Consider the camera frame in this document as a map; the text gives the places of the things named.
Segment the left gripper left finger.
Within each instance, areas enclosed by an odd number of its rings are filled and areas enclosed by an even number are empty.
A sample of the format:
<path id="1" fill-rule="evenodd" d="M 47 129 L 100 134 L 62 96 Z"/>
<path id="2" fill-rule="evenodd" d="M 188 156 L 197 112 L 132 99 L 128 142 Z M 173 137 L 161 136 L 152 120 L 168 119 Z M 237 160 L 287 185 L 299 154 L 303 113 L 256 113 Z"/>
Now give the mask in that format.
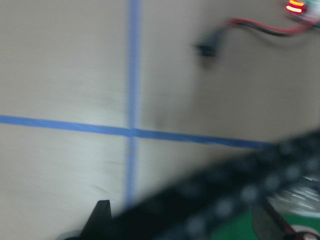
<path id="1" fill-rule="evenodd" d="M 112 219 L 109 200 L 99 200 L 92 210 L 80 235 L 80 240 L 104 240 L 105 228 Z"/>

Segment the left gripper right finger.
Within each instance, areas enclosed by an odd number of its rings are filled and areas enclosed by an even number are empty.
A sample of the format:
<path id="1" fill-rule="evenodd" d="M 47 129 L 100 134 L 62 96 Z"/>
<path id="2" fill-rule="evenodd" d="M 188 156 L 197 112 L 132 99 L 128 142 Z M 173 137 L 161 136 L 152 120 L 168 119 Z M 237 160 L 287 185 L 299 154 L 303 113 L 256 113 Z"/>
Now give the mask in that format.
<path id="1" fill-rule="evenodd" d="M 294 240 L 296 231 L 265 201 L 251 208 L 252 229 L 258 240 Z"/>

